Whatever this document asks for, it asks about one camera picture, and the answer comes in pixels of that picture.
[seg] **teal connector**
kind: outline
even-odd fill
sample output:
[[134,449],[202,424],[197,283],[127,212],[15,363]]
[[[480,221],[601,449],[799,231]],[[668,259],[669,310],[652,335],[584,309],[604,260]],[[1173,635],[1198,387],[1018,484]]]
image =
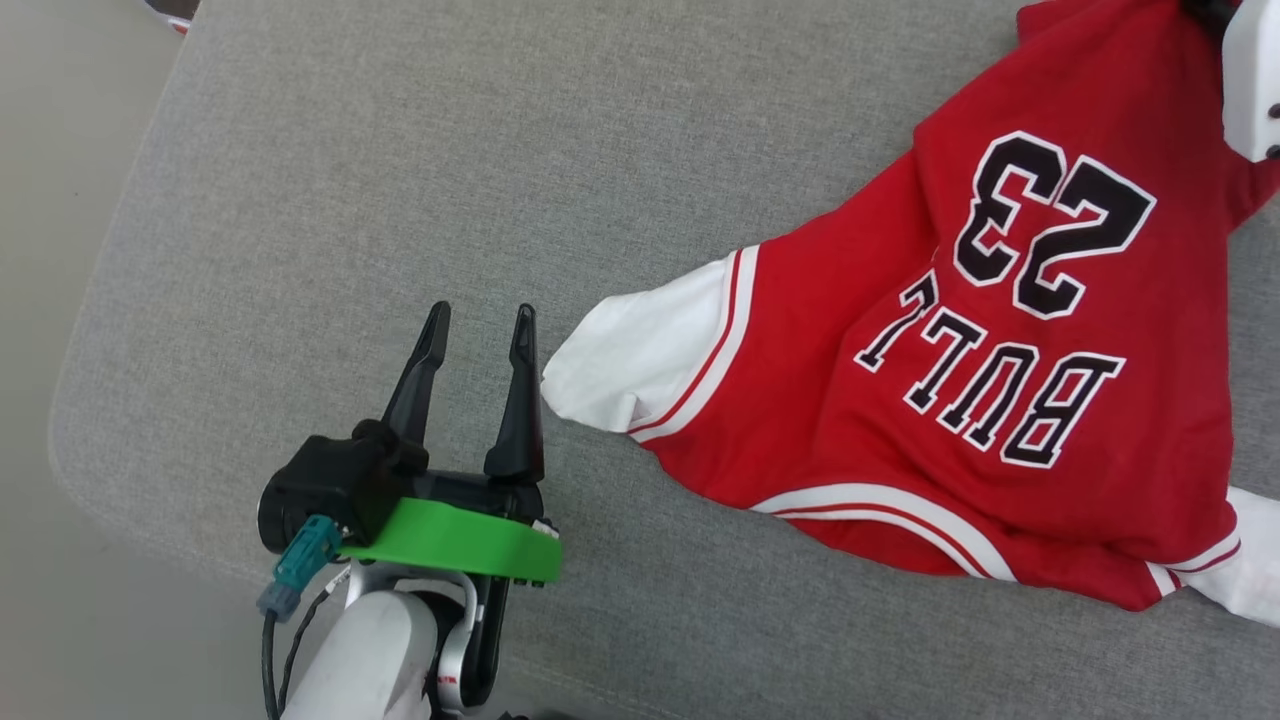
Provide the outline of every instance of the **teal connector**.
[[275,582],[301,593],[325,565],[338,559],[339,547],[342,532],[337,523],[324,515],[307,518],[275,564]]
[[274,612],[280,623],[288,623],[298,609],[302,591],[325,565],[338,559],[342,533],[337,523],[324,515],[307,518],[275,564],[271,573],[275,580],[257,598],[259,611],[262,615]]

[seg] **gray fabric surface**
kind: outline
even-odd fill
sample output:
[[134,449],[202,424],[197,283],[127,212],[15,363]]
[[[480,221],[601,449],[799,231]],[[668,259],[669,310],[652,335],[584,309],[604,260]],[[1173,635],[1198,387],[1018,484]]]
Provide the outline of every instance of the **gray fabric surface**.
[[[253,512],[385,402],[452,301],[428,429],[479,468],[516,306],[599,299],[829,210],[1014,45],[1019,0],[207,4],[95,273],[52,456],[96,519],[265,578]],[[1280,496],[1280,211],[1233,246],[1236,482]],[[841,556],[545,415],[564,579],[506,680],[594,717],[1274,717],[1280,632]]]

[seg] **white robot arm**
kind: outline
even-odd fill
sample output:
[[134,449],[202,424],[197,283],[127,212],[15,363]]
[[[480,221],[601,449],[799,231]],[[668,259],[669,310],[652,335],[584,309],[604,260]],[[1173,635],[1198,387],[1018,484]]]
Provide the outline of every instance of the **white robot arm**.
[[1280,160],[1280,0],[1244,0],[1222,37],[1222,126],[1231,150]]
[[420,598],[361,597],[325,638],[283,720],[429,720],[422,687],[436,637],[435,615]]

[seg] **number 23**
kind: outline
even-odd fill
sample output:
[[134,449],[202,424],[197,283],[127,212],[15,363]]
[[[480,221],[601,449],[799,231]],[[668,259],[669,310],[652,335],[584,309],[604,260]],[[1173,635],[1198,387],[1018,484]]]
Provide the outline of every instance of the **number 23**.
[[[1021,199],[1001,193],[1010,176],[1027,179]],[[1025,132],[993,141],[973,178],[969,222],[955,243],[954,261],[974,286],[1004,281],[1019,252],[992,234],[1007,237],[1021,201],[1052,205],[1073,218],[1085,209],[1093,219],[1051,227],[1036,236],[1014,282],[1014,305],[1041,319],[1070,315],[1084,284],[1053,265],[1073,258],[1123,252],[1142,231],[1156,199],[1088,155],[1068,172],[1061,147]]]

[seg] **red stripe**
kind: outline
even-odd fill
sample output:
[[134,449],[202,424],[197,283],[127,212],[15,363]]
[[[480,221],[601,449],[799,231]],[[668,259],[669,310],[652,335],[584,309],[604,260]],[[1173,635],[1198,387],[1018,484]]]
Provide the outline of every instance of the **red stripe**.
[[710,370],[712,368],[712,361],[716,360],[716,356],[719,355],[721,348],[724,347],[726,342],[728,342],[728,333],[730,329],[733,327],[733,313],[737,306],[737,266],[739,263],[741,261],[741,258],[742,258],[741,250],[733,254],[733,272],[730,275],[730,283],[728,283],[728,318],[724,319],[724,332],[721,333],[719,341],[717,341],[716,347],[712,348],[712,354],[707,356],[707,361],[703,363],[701,369],[698,370],[698,374],[694,377],[694,382],[689,383],[689,387],[685,389],[685,393],[680,396],[680,400],[677,400],[676,404],[671,406],[671,410],[668,410],[666,415],[658,418],[657,420],[649,423],[648,425],[631,428],[630,430],[627,430],[628,433],[648,430],[649,428],[655,428],[669,420],[685,405],[685,401],[687,401],[689,396],[694,393],[694,389],[698,388],[698,384],[703,382],[703,378],[707,377],[707,372]]
[[1233,547],[1230,552],[1225,552],[1222,555],[1219,555],[1216,560],[1210,560],[1208,562],[1201,565],[1199,568],[1194,568],[1192,570],[1179,570],[1179,573],[1187,573],[1187,574],[1203,573],[1204,570],[1208,570],[1210,568],[1212,568],[1215,565],[1219,565],[1221,562],[1225,562],[1226,560],[1230,560],[1233,556],[1235,556],[1236,552],[1240,552],[1240,543],[1239,542],[1235,543],[1235,547]]
[[823,512],[823,511],[827,511],[827,510],[876,510],[878,512],[888,512],[890,515],[897,515],[899,518],[905,518],[905,519],[908,519],[908,520],[910,520],[913,523],[923,525],[925,529],[932,530],[940,538],[942,538],[943,541],[946,541],[946,543],[950,544],[952,550],[955,550],[956,552],[959,552],[965,560],[968,560],[969,565],[972,568],[974,568],[975,570],[978,570],[978,573],[980,573],[983,578],[995,579],[995,578],[991,577],[991,573],[988,573],[987,569],[983,568],[982,564],[978,562],[977,559],[974,559],[973,555],[969,555],[969,551],[965,550],[963,544],[960,544],[959,542],[956,542],[955,538],[952,538],[951,536],[946,534],[945,532],[942,532],[942,529],[940,529],[938,527],[933,525],[928,520],[924,520],[922,518],[911,515],[910,512],[899,510],[897,507],[890,507],[888,505],[876,505],[876,503],[823,505],[823,506],[819,506],[819,507],[805,507],[805,509],[791,507],[791,509],[787,509],[787,510],[780,510],[778,515],[783,515],[783,514],[787,514],[787,512]]

